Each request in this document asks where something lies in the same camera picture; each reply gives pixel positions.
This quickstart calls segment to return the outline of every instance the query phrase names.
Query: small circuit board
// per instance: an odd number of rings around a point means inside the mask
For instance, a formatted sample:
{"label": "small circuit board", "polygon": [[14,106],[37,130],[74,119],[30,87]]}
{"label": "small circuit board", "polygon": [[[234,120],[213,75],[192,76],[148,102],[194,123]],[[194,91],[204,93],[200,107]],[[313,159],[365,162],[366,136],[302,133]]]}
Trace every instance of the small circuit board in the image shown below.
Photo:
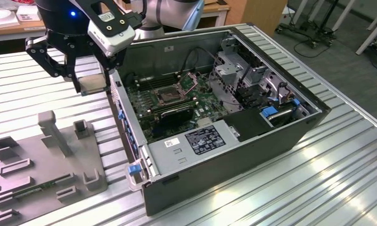
{"label": "small circuit board", "polygon": [[144,80],[126,88],[149,143],[204,126],[228,114],[205,75],[188,73],[176,83],[158,86]]}

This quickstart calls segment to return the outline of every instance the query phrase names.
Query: green circuit board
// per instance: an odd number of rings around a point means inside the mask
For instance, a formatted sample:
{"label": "green circuit board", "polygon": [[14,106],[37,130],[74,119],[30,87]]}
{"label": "green circuit board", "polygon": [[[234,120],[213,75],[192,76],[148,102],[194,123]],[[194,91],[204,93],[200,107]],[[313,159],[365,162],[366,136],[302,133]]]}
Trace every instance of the green circuit board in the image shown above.
{"label": "green circuit board", "polygon": [[[188,76],[180,81],[180,86],[172,84],[145,91],[140,91],[137,87],[126,88],[140,126],[149,143],[197,128],[197,121],[201,119],[209,118],[214,122],[228,114],[226,109],[220,105],[220,100],[209,89],[208,79],[202,75],[197,76],[197,83],[196,87],[185,95],[181,95],[178,90],[186,92],[194,85],[192,78]],[[176,127],[156,132],[161,114],[184,108],[193,109],[190,120]]]}

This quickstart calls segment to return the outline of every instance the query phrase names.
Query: metal slatted table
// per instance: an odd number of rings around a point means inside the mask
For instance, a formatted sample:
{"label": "metal slatted table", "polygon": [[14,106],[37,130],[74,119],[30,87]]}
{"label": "metal slatted table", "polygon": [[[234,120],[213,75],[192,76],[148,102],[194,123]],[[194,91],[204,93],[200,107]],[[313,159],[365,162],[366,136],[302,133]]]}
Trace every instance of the metal slatted table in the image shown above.
{"label": "metal slatted table", "polygon": [[[125,181],[126,156],[105,94],[80,97],[25,53],[0,56],[0,137],[41,133],[41,111],[54,111],[60,128],[88,120],[109,183],[105,192],[25,226],[377,225],[377,120],[256,27],[236,27],[333,111],[290,151],[152,217]],[[97,73],[96,60],[78,60],[77,72]]]}

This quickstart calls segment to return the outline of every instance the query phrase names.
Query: gray carpet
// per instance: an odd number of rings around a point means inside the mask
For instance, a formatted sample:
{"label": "gray carpet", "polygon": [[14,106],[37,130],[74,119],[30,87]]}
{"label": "gray carpet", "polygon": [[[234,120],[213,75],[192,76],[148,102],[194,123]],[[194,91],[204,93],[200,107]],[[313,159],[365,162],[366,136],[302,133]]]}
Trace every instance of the gray carpet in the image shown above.
{"label": "gray carpet", "polygon": [[[297,8],[301,0],[289,0],[289,5]],[[304,10],[308,14],[314,1],[309,0]],[[316,22],[324,17],[329,2],[324,3]],[[342,13],[340,7],[333,11],[328,22],[328,27],[333,24]],[[274,35],[274,40],[294,56],[312,68],[312,70],[377,118],[377,69],[372,66],[366,54],[356,55],[354,52],[369,36],[366,27],[369,22],[353,14],[348,15],[336,35],[338,39],[333,42],[332,47],[316,58],[305,58],[293,51],[293,46],[306,38],[289,31]],[[306,56],[320,53],[326,47],[318,46],[310,49],[301,44],[297,51]]]}

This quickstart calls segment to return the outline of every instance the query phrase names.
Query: gray plastic mount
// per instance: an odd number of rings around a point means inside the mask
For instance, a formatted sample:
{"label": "gray plastic mount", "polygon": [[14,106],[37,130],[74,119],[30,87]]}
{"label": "gray plastic mount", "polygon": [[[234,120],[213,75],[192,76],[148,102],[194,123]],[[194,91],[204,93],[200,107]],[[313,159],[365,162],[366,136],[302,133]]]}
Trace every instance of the gray plastic mount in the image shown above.
{"label": "gray plastic mount", "polygon": [[14,226],[108,188],[93,126],[60,129],[38,113],[42,135],[0,139],[0,226]]}

